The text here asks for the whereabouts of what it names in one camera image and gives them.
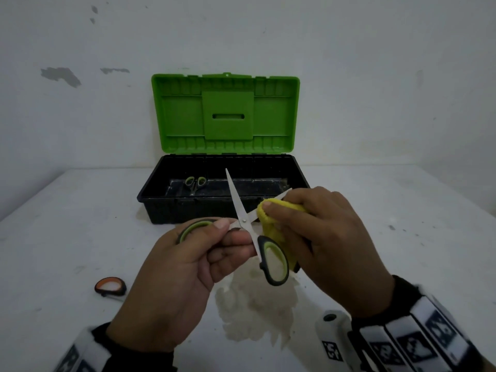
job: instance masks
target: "hand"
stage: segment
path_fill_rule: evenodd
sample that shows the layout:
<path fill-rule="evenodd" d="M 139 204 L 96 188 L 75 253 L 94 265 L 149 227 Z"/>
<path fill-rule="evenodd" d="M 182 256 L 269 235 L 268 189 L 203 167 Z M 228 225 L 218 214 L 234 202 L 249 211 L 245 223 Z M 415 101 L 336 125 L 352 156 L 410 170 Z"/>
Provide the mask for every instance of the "hand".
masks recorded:
<path fill-rule="evenodd" d="M 248 232 L 228 232 L 235 221 L 228 218 L 194 230 L 176 245 L 194 221 L 167 232 L 146 258 L 107 328 L 117 344 L 142 352 L 172 351 L 200 322 L 214 283 L 256 255 Z"/>
<path fill-rule="evenodd" d="M 287 246 L 308 277 L 353 317 L 385 310 L 394 279 L 348 200 L 322 187 L 293 189 L 284 200 L 303 205 L 309 214 L 269 201 L 263 208 L 282 225 Z"/>

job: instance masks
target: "open toolbox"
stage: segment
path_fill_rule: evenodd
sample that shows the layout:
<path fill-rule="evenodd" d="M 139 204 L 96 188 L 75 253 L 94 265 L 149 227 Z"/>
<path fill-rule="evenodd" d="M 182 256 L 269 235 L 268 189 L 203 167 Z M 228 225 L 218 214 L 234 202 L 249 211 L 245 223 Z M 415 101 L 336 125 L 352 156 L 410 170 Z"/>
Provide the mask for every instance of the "open toolbox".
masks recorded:
<path fill-rule="evenodd" d="M 138 195 L 154 224 L 232 217 L 225 169 L 249 212 L 308 183 L 294 146 L 296 77 L 156 74 L 152 88 L 163 156 Z M 185 180 L 204 177 L 192 191 Z"/>

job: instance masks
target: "white table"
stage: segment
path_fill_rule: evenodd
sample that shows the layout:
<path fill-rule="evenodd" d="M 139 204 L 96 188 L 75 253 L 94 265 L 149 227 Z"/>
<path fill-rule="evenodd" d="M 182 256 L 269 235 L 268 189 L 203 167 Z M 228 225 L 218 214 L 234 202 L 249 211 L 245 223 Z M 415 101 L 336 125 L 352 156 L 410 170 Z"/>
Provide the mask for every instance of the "white table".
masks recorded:
<path fill-rule="evenodd" d="M 495 218 L 416 166 L 303 167 L 303 172 L 311 186 L 347 196 L 390 271 L 428 286 L 496 362 Z M 117 275 L 130 286 L 152 245 L 171 227 L 152 225 L 136 200 L 150 173 L 70 170 L 0 223 L 3 371 L 51 370 L 83 327 L 112 319 L 120 303 L 95 294 L 94 284 Z M 273 326 L 270 308 L 248 314 L 256 331 L 239 323 L 227 328 L 231 338 L 259 338 L 262 332 L 261 339 L 227 339 L 215 300 L 216 290 L 230 286 L 227 277 L 214 288 L 200 325 L 177 348 L 175 365 L 182 371 L 325 370 L 314 323 L 325 309 L 339 306 L 303 272 L 296 279 L 298 286 L 275 298 L 293 306 L 293 320 L 277 324 L 291 335 L 283 349 L 277 333 L 272 346 L 269 332 L 263 332 L 263 321 L 267 329 Z M 251 294 L 271 305 L 266 294 L 257 298 L 253 289 Z"/>

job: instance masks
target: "scissors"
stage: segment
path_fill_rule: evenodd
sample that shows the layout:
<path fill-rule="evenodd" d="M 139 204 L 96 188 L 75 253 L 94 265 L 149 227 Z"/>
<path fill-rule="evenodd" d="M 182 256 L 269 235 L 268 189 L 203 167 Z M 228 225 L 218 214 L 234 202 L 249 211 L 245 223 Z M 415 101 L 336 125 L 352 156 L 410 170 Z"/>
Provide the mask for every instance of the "scissors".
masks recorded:
<path fill-rule="evenodd" d="M 184 180 L 184 185 L 189 188 L 191 193 L 189 194 L 190 196 L 194 196 L 196 191 L 207 184 L 207 179 L 204 178 L 203 176 L 200 176 L 198 180 L 195 179 L 194 176 L 188 177 L 186 180 Z"/>
<path fill-rule="evenodd" d="M 107 283 L 116 283 L 117 286 L 114 289 L 104 289 Z M 125 282 L 118 277 L 107 277 L 100 279 L 95 285 L 95 292 L 102 295 L 104 298 L 111 298 L 118 301 L 124 301 L 124 295 L 126 294 L 127 287 Z"/>
<path fill-rule="evenodd" d="M 255 250 L 257 251 L 258 259 L 260 260 L 260 269 L 263 270 L 265 274 L 265 279 L 272 286 L 280 286 L 288 280 L 289 277 L 289 264 L 284 251 L 281 249 L 279 244 L 277 244 L 271 238 L 258 235 L 251 226 L 251 222 L 255 221 L 257 216 L 257 210 L 253 210 L 249 213 L 246 212 L 245 207 L 241 202 L 241 198 L 239 197 L 238 191 L 236 191 L 236 187 L 229 175 L 229 171 L 226 168 L 226 176 L 229 184 L 229 190 L 231 192 L 232 202 L 234 204 L 234 208 L 236 210 L 236 215 L 238 216 L 238 220 L 232 223 L 229 226 L 229 230 L 233 228 L 241 228 L 245 231 L 248 231 L 251 236 L 251 240 L 253 241 L 253 245 L 255 246 Z M 282 199 L 291 189 L 288 189 L 284 193 L 279 194 L 276 198 Z M 208 226 L 214 223 L 215 219 L 200 219 L 189 225 L 186 229 L 184 229 L 177 238 L 177 244 L 183 242 L 186 239 L 186 236 L 198 227 Z"/>

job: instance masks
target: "microfiber cloth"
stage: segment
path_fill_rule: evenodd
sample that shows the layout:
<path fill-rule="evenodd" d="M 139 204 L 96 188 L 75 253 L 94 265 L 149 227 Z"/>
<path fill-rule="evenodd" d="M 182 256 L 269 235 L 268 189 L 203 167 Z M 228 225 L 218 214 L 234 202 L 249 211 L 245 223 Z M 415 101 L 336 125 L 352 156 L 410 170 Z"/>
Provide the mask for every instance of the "microfiber cloth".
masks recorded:
<path fill-rule="evenodd" d="M 268 198 L 266 200 L 263 200 L 260 202 L 257 206 L 257 216 L 258 219 L 260 219 L 260 223 L 262 224 L 262 229 L 263 233 L 265 236 L 271 238 L 274 240 L 281 249 L 283 250 L 284 254 L 286 255 L 286 258 L 288 259 L 288 264 L 289 264 L 289 269 L 293 270 L 295 273 L 300 269 L 300 264 L 296 260 L 296 257 L 288 250 L 288 247 L 286 245 L 286 240 L 284 239 L 284 236 L 280 230 L 277 229 L 276 225 L 279 223 L 276 221 L 276 219 L 269 217 L 264 209 L 262 208 L 262 204 L 265 201 L 270 201 L 275 204 L 281 205 L 281 206 L 286 206 L 291 209 L 295 209 L 298 211 L 304 211 L 307 213 L 307 209 L 305 209 L 301 205 L 297 205 L 288 201 L 283 201 L 283 200 L 278 200 L 276 198 Z"/>

